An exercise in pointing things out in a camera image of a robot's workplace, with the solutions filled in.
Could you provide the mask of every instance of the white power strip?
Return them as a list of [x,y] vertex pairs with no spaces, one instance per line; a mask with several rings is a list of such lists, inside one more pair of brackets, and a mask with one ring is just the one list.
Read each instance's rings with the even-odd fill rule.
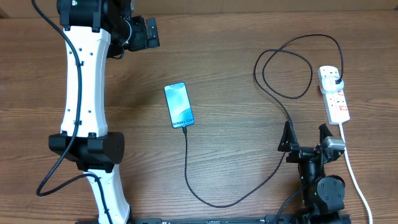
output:
[[[343,132],[343,123],[349,120],[349,113],[347,107],[346,97],[344,95],[344,82],[336,84],[335,80],[339,79],[340,75],[338,69],[332,66],[322,66],[318,70],[318,78],[319,78],[319,87],[321,89],[323,95],[323,101],[325,102],[326,113],[328,115],[329,124],[338,124],[340,127],[341,137],[344,142],[344,132]],[[362,194],[361,189],[356,182],[354,172],[351,168],[351,164],[349,162],[348,151],[345,148],[344,153],[349,174],[353,180],[356,191],[358,191],[359,196],[361,197],[366,211],[369,216],[369,224],[373,224],[373,217],[371,209],[366,201],[364,195]]]

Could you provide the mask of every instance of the phone screen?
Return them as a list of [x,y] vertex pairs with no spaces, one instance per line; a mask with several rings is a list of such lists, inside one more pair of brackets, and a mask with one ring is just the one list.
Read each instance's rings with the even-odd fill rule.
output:
[[185,83],[165,86],[164,93],[173,128],[195,124]]

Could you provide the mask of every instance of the power strip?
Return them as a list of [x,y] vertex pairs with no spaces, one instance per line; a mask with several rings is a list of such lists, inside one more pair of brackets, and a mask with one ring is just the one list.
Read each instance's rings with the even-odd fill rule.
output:
[[349,120],[344,82],[336,84],[340,77],[338,69],[333,66],[322,66],[318,70],[319,87],[325,102],[329,124],[341,124]]

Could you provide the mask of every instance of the smartphone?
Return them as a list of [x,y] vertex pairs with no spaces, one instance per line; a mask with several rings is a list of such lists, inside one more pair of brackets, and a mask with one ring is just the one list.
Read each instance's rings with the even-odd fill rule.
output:
[[195,124],[191,104],[185,83],[176,83],[164,87],[167,106],[173,128],[181,128]]

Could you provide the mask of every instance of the wooden tabletop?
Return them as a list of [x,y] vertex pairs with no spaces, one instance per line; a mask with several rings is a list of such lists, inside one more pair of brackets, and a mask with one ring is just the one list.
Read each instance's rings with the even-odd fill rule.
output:
[[[345,58],[345,127],[358,184],[375,223],[398,219],[398,13],[299,12],[156,16],[161,47],[107,60],[105,110],[109,131],[126,138],[121,163],[124,194],[136,218],[262,217],[276,214],[299,185],[295,164],[241,203],[226,209],[198,201],[184,181],[185,142],[170,123],[163,87],[187,84],[196,124],[188,129],[188,178],[196,193],[217,205],[232,203],[275,169],[286,116],[254,83],[259,54],[305,34],[328,34]],[[37,186],[58,156],[48,135],[59,132],[65,110],[66,53],[62,38],[42,19],[0,19],[0,223],[74,223],[98,216],[91,187],[79,180],[39,198]],[[318,142],[327,123],[317,85],[322,65],[340,68],[335,44],[310,37],[287,48],[314,68],[313,85],[299,100],[279,98],[302,146]],[[301,59],[280,54],[266,70],[283,94],[303,92],[310,79]],[[339,135],[338,127],[330,126]],[[64,161],[55,187],[81,171]],[[366,211],[342,157],[326,174],[345,179],[344,214],[367,223]],[[298,198],[285,209],[300,208]]]

